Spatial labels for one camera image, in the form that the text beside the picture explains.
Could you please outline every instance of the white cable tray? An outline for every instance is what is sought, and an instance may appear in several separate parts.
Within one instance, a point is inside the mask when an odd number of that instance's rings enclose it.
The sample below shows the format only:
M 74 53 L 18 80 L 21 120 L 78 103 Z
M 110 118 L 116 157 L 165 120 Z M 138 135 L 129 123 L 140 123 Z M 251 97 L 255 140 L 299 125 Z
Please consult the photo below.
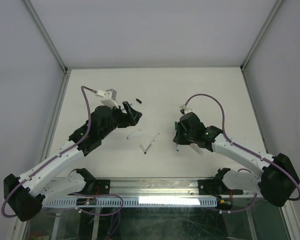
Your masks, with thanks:
M 46 208 L 75 208 L 77 206 L 77 199 L 83 197 L 62 197 L 50 202 Z M 214 208 L 217 206 L 217 199 L 215 197 L 199 197 L 200 205 L 180 205 L 180 204 L 156 204 L 156 203 L 139 203 L 138 197 L 123 197 L 124 208 Z M 102 197 L 93 205 L 80 205 L 80 208 L 118 208 L 121 205 L 121 200 L 114 197 Z

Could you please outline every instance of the white wall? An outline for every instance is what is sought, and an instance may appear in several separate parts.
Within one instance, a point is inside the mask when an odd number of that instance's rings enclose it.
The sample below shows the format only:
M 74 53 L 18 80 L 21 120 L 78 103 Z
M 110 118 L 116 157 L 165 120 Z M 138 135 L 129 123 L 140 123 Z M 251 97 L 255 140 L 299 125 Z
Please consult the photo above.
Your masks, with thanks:
M 19 0 L 0 0 L 0 210 L 3 179 L 35 164 L 62 72 Z M 0 239 L 10 220 L 0 212 Z
M 300 0 L 283 4 L 246 77 L 269 151 L 288 155 L 300 177 Z
M 96 90 L 115 89 L 118 104 L 132 103 L 133 108 L 142 112 L 142 118 L 137 126 L 114 130 L 100 147 L 68 166 L 59 177 L 66 177 L 76 168 L 87 168 L 95 177 L 107 178 L 213 177 L 219 168 L 242 168 L 228 157 L 208 150 L 203 157 L 189 146 L 179 146 L 180 151 L 176 151 L 174 123 L 182 116 L 180 105 L 197 93 L 210 94 L 221 102 L 229 136 L 264 151 L 240 68 L 196 67 L 72 70 L 52 152 L 87 120 L 87 108 L 80 90 L 82 85 Z M 87 92 L 87 97 L 91 111 L 101 105 L 100 98 L 94 94 Z M 221 111 L 211 99 L 196 97 L 188 106 L 206 126 L 221 128 Z M 127 136 L 138 129 L 142 131 L 127 140 Z M 144 149 L 158 133 L 158 139 L 145 155 Z
M 31 0 L 68 67 L 236 66 L 276 0 Z

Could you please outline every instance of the black joint housing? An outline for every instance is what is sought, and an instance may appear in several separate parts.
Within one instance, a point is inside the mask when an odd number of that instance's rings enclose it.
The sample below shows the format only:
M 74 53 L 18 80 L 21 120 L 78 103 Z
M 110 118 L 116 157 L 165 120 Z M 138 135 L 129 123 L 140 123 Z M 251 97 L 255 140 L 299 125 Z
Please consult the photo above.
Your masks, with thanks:
M 273 163 L 286 170 L 297 184 L 300 184 L 300 179 L 289 157 L 279 153 L 278 156 L 273 158 Z M 261 181 L 258 183 L 262 196 L 269 203 L 277 207 L 283 207 L 295 191 L 295 184 L 283 172 L 271 164 L 262 169 L 264 172 L 261 175 Z
M 231 190 L 222 182 L 224 175 L 230 171 L 230 168 L 222 168 L 213 179 L 198 180 L 199 195 L 212 195 L 221 199 L 221 195 L 230 195 Z M 233 195 L 243 195 L 244 191 L 241 189 L 232 189 Z
M 216 137 L 221 133 L 223 131 L 215 126 L 205 127 L 195 113 L 189 112 L 180 117 L 173 142 L 178 145 L 194 143 L 199 148 L 213 152 L 212 143 L 215 142 Z
M 13 174 L 3 180 L 3 196 L 7 198 L 9 193 L 19 184 L 19 178 Z M 42 208 L 44 195 L 32 196 L 28 188 L 20 186 L 10 197 L 8 204 L 21 222 L 28 221 L 37 215 Z
M 83 195 L 95 195 L 98 194 L 109 194 L 110 191 L 110 180 L 107 179 L 96 179 L 86 168 L 76 170 L 85 181 L 84 188 L 78 192 Z
M 123 103 L 126 113 L 121 108 L 110 108 L 108 106 L 98 106 L 91 113 L 91 127 L 86 138 L 78 144 L 77 149 L 87 156 L 98 148 L 102 140 L 116 128 L 127 128 L 135 126 L 142 117 L 142 113 L 134 110 L 127 101 Z M 69 136 L 69 141 L 77 143 L 82 139 L 88 129 L 88 121 Z

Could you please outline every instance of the wire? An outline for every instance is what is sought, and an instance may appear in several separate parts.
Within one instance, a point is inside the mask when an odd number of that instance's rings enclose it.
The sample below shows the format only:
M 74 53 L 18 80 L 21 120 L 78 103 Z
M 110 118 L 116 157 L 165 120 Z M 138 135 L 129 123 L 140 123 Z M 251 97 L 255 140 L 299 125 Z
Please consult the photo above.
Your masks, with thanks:
M 243 212 L 243 211 L 248 210 L 249 208 L 251 208 L 256 203 L 257 196 L 258 196 L 258 194 L 256 193 L 253 197 L 252 202 L 248 206 L 246 206 L 242 209 L 239 209 L 239 210 L 227 211 L 227 210 L 219 210 L 219 209 L 216 209 L 216 208 L 209 208 L 209 207 L 207 207 L 206 209 L 213 210 L 213 211 L 218 211 L 218 212 L 221 211 L 222 213 L 240 213 L 240 212 Z
M 230 198 L 228 199 L 228 201 L 232 201 L 233 196 L 234 196 L 234 191 L 230 189 Z
M 238 172 L 241 172 L 241 171 L 247 171 L 247 172 L 249 172 L 249 173 L 252 174 L 252 171 L 250 171 L 249 169 L 246 169 L 246 168 L 240 168 L 240 169 L 238 169 Z
M 105 236 L 105 240 L 109 240 L 110 237 L 116 232 L 117 228 L 120 225 L 120 221 L 121 221 L 121 213 L 120 212 L 117 213 L 115 220 L 114 220 L 114 215 L 111 216 L 110 227 L 107 231 L 107 235 Z
M 92 198 L 94 197 L 94 195 L 85 195 L 85 194 L 80 194 L 78 192 L 73 192 L 72 193 L 73 195 L 76 195 L 76 196 L 83 196 L 83 197 L 87 197 L 87 198 Z M 89 215 L 93 215 L 93 216 L 99 216 L 99 217 L 106 217 L 106 216 L 112 216 L 112 215 L 115 215 L 116 213 L 118 213 L 124 206 L 124 199 L 117 195 L 117 194 L 101 194 L 101 195 L 98 195 L 98 197 L 115 197 L 115 198 L 118 198 L 121 200 L 121 205 L 120 207 L 115 210 L 114 212 L 111 212 L 111 213 L 104 213 L 104 214 L 101 214 L 101 213 L 93 213 L 93 212 L 89 212 L 89 211 L 86 211 L 86 210 L 83 210 L 82 208 L 79 208 L 77 206 L 77 209 L 79 209 L 80 211 L 82 211 L 83 213 L 86 213 L 86 214 L 89 214 Z
M 89 101 L 88 101 L 88 98 L 87 98 L 87 95 L 85 93 L 85 89 L 88 90 L 88 91 L 91 91 L 93 93 L 97 93 L 96 90 L 93 90 L 89 87 L 86 87 L 86 86 L 81 86 L 81 91 L 82 91 L 82 94 L 83 94 L 83 97 L 84 97 L 84 101 L 85 101 L 85 105 L 86 105 L 86 109 L 87 109 L 87 113 L 88 113 L 88 124 L 87 124 L 87 130 L 85 132 L 85 134 L 82 136 L 82 138 L 77 141 L 75 144 L 73 144 L 72 146 L 66 148 L 65 150 L 61 151 L 60 152 L 60 155 L 66 153 L 67 151 L 73 149 L 74 147 L 78 146 L 83 140 L 85 140 L 89 134 L 89 131 L 90 131 L 90 128 L 91 128 L 91 111 L 90 111 L 90 105 L 89 105 Z M 36 175 L 38 172 L 40 172 L 42 169 L 44 169 L 48 164 L 50 164 L 51 162 L 53 162 L 55 159 L 57 159 L 58 156 L 55 155 L 54 157 L 52 157 L 51 159 L 49 159 L 47 162 L 45 162 L 42 166 L 40 166 L 37 170 L 35 170 L 33 173 L 31 173 L 28 177 L 31 179 L 34 175 Z M 8 203 L 8 201 L 10 200 L 11 196 L 17 191 L 18 188 L 20 188 L 27 180 L 24 179 L 23 181 L 21 181 L 17 186 L 14 187 L 14 189 L 12 189 L 12 191 L 8 194 L 8 196 L 6 196 L 3 204 L 2 204 L 2 207 L 1 207 L 1 214 L 5 217 L 5 218 L 14 218 L 16 217 L 17 215 L 16 214 L 13 214 L 13 215 L 8 215 L 6 214 L 5 212 L 5 207 Z
M 192 96 L 185 102 L 184 106 L 186 107 L 186 106 L 188 105 L 188 103 L 190 102 L 190 100 L 193 99 L 194 97 L 197 97 L 197 96 L 208 97 L 208 98 L 214 100 L 214 101 L 219 105 L 219 107 L 220 107 L 220 109 L 221 109 L 221 113 L 222 113 L 222 130 L 223 130 L 223 135 L 224 135 L 225 139 L 227 139 L 228 142 L 231 143 L 232 145 L 234 145 L 234 146 L 240 148 L 241 150 L 246 151 L 247 153 L 252 154 L 253 156 L 259 158 L 261 161 L 265 161 L 266 163 L 268 163 L 268 164 L 274 166 L 274 167 L 277 168 L 279 171 L 281 171 L 283 174 L 285 174 L 285 175 L 290 179 L 290 181 L 293 182 L 293 184 L 295 185 L 295 187 L 296 187 L 296 189 L 297 189 L 297 191 L 298 191 L 298 193 L 299 193 L 299 196 L 298 196 L 298 197 L 296 197 L 296 198 L 288 198 L 288 200 L 290 200 L 290 201 L 298 201 L 298 200 L 300 200 L 300 186 L 298 185 L 297 181 L 296 181 L 296 180 L 295 180 L 295 179 L 294 179 L 294 178 L 293 178 L 286 170 L 284 170 L 282 167 L 280 167 L 279 165 L 275 164 L 274 162 L 270 161 L 269 159 L 267 159 L 267 158 L 265 158 L 265 157 L 262 157 L 260 154 L 254 152 L 254 151 L 252 151 L 252 150 L 250 150 L 250 149 L 248 149 L 248 148 L 246 148 L 246 147 L 244 147 L 244 146 L 242 146 L 242 145 L 240 145 L 240 144 L 238 144 L 238 143 L 236 143 L 236 142 L 233 142 L 233 141 L 228 137 L 228 135 L 226 134 L 226 128 L 225 128 L 225 122 L 226 122 L 226 120 L 225 120 L 225 118 L 226 118 L 226 117 L 225 117 L 225 110 L 224 110 L 224 108 L 222 107 L 221 103 L 220 103 L 216 98 L 214 98 L 213 96 L 208 95 L 208 94 L 198 93 L 198 94 L 192 95 Z
M 70 176 L 70 174 L 72 174 L 74 171 L 77 171 L 77 170 L 79 170 L 79 168 L 73 169 L 73 170 L 68 174 L 68 177 Z
M 99 188 L 99 186 L 96 186 L 95 188 L 96 188 L 98 191 L 96 192 L 95 196 L 94 196 L 93 198 L 91 198 L 91 199 L 95 199 L 95 198 L 97 197 L 96 201 L 98 201 L 98 199 L 99 199 L 98 194 L 99 194 L 99 192 L 100 192 L 100 188 Z M 84 204 L 84 203 L 88 203 L 88 202 L 91 202 L 91 201 L 92 201 L 92 200 L 79 201 L 79 202 L 77 202 L 77 204 Z

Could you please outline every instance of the light strip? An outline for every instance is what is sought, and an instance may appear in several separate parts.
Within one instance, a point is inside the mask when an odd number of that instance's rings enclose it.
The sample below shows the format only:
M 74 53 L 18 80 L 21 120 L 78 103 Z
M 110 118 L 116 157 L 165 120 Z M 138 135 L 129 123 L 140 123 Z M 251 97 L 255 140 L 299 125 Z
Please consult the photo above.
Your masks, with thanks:
M 185 198 L 174 196 L 140 196 L 139 204 L 200 205 L 200 201 L 198 198 Z

